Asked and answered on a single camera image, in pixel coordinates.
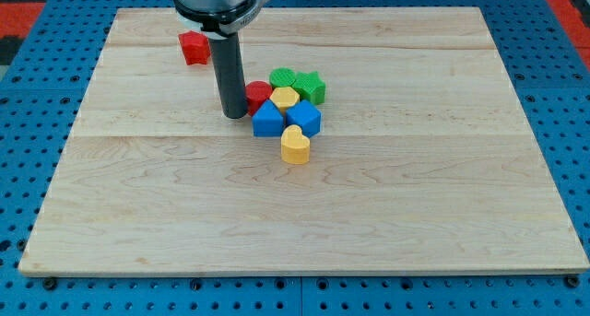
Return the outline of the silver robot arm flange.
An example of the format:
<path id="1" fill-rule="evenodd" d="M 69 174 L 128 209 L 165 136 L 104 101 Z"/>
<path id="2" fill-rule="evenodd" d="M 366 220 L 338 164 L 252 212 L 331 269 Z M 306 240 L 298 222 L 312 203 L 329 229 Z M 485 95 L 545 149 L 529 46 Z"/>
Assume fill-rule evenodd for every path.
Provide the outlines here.
<path id="1" fill-rule="evenodd" d="M 211 40 L 226 40 L 247 27 L 270 0 L 172 0 L 179 20 Z"/>

